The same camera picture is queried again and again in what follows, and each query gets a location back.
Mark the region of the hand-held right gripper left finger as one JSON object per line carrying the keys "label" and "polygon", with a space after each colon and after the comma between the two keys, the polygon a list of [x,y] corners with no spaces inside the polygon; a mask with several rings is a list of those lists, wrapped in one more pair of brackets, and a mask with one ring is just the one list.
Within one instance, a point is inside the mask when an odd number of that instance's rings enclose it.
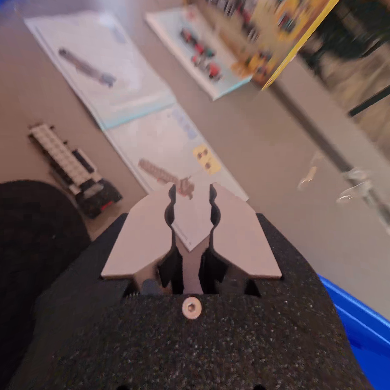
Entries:
{"label": "hand-held right gripper left finger", "polygon": [[145,281],[160,292],[183,294],[183,257],[173,229],[176,185],[167,183],[131,208],[101,271],[104,280]]}

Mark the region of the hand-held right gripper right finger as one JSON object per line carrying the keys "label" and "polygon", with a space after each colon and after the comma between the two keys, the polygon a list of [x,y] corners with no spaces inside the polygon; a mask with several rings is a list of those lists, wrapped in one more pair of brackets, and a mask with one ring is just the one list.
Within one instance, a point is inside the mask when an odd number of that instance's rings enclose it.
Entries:
{"label": "hand-held right gripper right finger", "polygon": [[256,212],[218,183],[209,187],[212,229],[198,279],[204,294],[260,294],[257,280],[282,272]]}

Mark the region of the grey and black lego build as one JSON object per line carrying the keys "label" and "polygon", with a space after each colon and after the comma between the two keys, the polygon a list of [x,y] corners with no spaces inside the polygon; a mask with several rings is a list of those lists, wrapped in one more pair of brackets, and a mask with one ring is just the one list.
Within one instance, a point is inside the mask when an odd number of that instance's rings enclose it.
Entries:
{"label": "grey and black lego build", "polygon": [[52,173],[72,194],[85,217],[95,219],[123,199],[82,150],[70,149],[67,141],[56,135],[54,126],[45,123],[30,126],[28,137],[45,156]]}

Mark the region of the blue plastic bin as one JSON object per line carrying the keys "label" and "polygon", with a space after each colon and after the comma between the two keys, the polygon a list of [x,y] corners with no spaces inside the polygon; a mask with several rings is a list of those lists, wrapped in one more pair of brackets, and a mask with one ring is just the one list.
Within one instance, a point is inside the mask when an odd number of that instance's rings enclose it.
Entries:
{"label": "blue plastic bin", "polygon": [[321,275],[343,323],[354,356],[374,389],[390,389],[390,323]]}

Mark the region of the open lego instruction booklet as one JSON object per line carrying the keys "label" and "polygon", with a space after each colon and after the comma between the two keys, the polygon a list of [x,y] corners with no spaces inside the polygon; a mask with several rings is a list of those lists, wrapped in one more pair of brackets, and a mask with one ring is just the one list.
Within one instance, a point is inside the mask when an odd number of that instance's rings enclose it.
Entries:
{"label": "open lego instruction booklet", "polygon": [[86,11],[24,21],[144,190],[175,184],[173,227],[188,251],[211,230],[210,184],[248,200],[115,17]]}

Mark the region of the closed lego instruction booklet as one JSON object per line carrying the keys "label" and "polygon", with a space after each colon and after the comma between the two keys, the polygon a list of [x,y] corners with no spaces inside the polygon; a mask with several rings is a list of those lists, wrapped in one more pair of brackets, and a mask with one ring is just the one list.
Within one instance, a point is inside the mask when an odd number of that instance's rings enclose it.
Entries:
{"label": "closed lego instruction booklet", "polygon": [[251,81],[251,75],[237,71],[237,59],[196,6],[149,12],[145,19],[213,101]]}

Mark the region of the yellow lego set box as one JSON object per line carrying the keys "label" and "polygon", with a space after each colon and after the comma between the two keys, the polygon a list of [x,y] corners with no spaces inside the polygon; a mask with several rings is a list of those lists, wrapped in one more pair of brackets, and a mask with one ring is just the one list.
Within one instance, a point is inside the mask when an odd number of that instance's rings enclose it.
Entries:
{"label": "yellow lego set box", "polygon": [[212,31],[235,57],[232,71],[267,89],[338,0],[199,0]]}

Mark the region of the clear plastic bag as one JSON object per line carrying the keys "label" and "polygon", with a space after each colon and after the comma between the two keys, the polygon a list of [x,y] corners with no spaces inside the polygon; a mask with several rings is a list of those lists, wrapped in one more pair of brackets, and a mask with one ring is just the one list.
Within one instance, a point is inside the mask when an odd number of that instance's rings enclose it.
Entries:
{"label": "clear plastic bag", "polygon": [[[309,184],[315,178],[319,167],[325,159],[325,155],[322,151],[315,151],[312,156],[309,169],[306,175],[300,180],[297,185],[297,190],[303,191],[309,186]],[[368,173],[359,168],[352,168],[349,171],[341,172],[343,179],[349,183],[349,188],[342,191],[336,199],[337,204],[346,204],[353,200],[363,200],[370,207],[375,206],[375,199],[373,197],[373,184]]]}

